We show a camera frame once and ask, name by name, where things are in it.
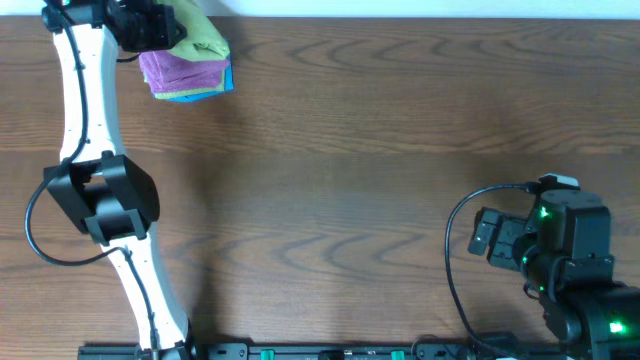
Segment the green microfiber cloth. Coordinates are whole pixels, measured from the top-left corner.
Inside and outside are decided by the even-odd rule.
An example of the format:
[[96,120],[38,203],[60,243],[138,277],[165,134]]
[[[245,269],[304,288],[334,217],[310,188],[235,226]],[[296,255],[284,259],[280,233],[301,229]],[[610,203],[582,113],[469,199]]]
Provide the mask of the green microfiber cloth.
[[176,20],[186,28],[187,35],[169,53],[191,62],[222,61],[230,55],[226,40],[202,11],[196,0],[157,0],[171,6]]

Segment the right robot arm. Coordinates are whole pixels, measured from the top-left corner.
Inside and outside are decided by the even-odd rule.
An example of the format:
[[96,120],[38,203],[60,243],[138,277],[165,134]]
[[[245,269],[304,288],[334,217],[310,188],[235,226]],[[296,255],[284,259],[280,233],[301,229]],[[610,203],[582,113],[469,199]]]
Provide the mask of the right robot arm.
[[523,276],[565,354],[631,358],[639,353],[639,290],[613,278],[610,230],[604,205],[543,201],[527,218],[483,208],[468,250]]

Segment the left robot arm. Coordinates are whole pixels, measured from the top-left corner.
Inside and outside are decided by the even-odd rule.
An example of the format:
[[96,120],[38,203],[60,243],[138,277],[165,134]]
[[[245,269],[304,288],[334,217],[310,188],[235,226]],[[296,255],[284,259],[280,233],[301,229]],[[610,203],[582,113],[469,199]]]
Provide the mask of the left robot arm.
[[[121,52],[167,50],[187,31],[172,7],[155,1],[48,1],[42,20],[52,34],[64,92],[60,162],[26,207],[24,229],[44,261],[82,267],[107,259],[125,290],[139,332],[135,345],[88,345],[81,359],[200,359],[190,321],[170,284],[157,243],[160,202],[152,177],[127,155],[121,138],[115,70]],[[48,192],[99,254],[62,260],[32,233],[36,201]]]

